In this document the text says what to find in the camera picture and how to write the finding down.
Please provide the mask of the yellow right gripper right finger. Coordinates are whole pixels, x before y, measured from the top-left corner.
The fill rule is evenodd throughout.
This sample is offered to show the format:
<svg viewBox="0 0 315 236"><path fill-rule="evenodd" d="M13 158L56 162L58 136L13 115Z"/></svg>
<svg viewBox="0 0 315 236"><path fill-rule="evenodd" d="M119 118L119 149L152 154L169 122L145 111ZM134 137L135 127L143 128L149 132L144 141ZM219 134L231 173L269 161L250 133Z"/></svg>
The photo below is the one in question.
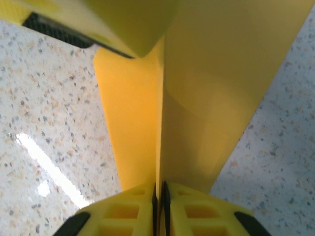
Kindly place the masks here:
<svg viewBox="0 0 315 236"><path fill-rule="evenodd" d="M163 183L165 236L271 236L236 204L178 183Z"/></svg>

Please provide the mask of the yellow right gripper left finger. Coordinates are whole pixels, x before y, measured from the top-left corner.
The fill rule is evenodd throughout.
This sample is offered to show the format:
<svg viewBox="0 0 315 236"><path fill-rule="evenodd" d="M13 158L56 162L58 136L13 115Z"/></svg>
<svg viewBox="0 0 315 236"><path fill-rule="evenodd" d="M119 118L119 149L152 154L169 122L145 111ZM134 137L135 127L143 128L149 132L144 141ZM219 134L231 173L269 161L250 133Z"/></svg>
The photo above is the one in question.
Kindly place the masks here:
<svg viewBox="0 0 315 236"><path fill-rule="evenodd" d="M154 183L145 183L78 210L55 236L156 236Z"/></svg>

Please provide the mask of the yellow paper sheet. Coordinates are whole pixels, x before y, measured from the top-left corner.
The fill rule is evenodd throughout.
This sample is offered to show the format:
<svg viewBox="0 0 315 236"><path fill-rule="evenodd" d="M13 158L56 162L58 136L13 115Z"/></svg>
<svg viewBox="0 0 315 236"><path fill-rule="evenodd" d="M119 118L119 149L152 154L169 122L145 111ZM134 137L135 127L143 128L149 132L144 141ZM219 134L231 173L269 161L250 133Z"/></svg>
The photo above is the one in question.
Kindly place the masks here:
<svg viewBox="0 0 315 236"><path fill-rule="evenodd" d="M141 59L94 57L123 190L209 192L315 0L182 0Z"/></svg>

